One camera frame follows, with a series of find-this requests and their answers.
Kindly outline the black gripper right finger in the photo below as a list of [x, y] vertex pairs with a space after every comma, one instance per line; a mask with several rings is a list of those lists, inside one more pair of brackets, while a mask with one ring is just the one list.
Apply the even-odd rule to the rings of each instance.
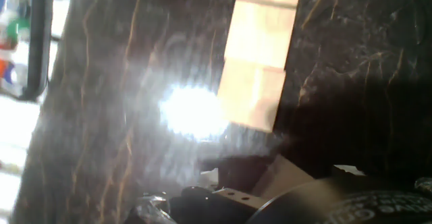
[[365, 173], [363, 171], [358, 170], [356, 166], [352, 166], [352, 165], [334, 165], [332, 167], [333, 177], [348, 176], [348, 175], [365, 176]]

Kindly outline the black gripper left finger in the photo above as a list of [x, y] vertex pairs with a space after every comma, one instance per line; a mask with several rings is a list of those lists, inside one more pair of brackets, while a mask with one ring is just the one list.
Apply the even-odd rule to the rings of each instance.
[[235, 191], [250, 194], [269, 164], [269, 157], [204, 161], [201, 171], [215, 170], [218, 174], [215, 190], [191, 186], [171, 198], [167, 194], [146, 194], [138, 199], [125, 223], [245, 223], [257, 208], [251, 205], [251, 197]]

